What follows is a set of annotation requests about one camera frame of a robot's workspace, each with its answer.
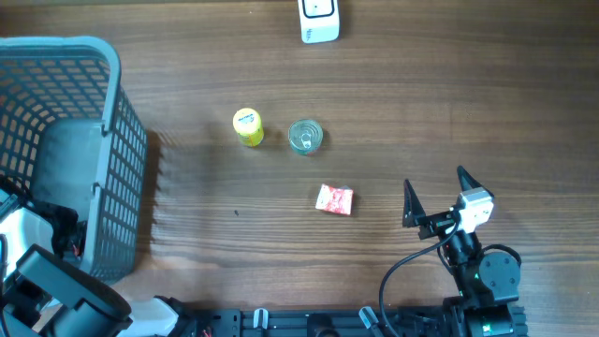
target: table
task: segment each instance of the table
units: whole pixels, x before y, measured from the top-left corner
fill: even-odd
[[[149,134],[135,271],[115,288],[196,307],[358,308],[433,242],[401,227],[402,180],[429,212],[464,165],[496,196],[483,244],[522,254],[532,336],[599,330],[599,7],[591,2],[341,1],[341,38],[304,45],[295,1],[0,9],[0,34],[93,35],[120,53]],[[240,146],[236,110],[266,138]],[[327,130],[314,157],[287,128]],[[355,189],[351,217],[314,209]],[[454,296],[435,254],[392,304]]]

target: yellow can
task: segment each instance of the yellow can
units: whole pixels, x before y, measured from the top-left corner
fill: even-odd
[[[262,119],[254,109],[243,108],[233,117],[233,127],[245,146],[257,146],[264,139]]]

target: wood grain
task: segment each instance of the wood grain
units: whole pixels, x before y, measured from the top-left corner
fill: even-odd
[[[151,156],[138,265],[116,289],[201,307],[376,304],[387,268],[432,244],[401,228],[402,180],[439,212],[462,164],[497,197],[481,241],[522,254],[531,335],[596,335],[596,3],[340,8],[341,39],[312,46],[294,1],[0,9],[3,36],[93,35],[121,55]],[[242,107],[262,114],[257,149],[236,140]],[[310,158],[286,140],[306,117],[328,131]],[[351,217],[314,209],[321,183],[355,189]],[[387,298],[455,293],[429,255],[393,276]]]

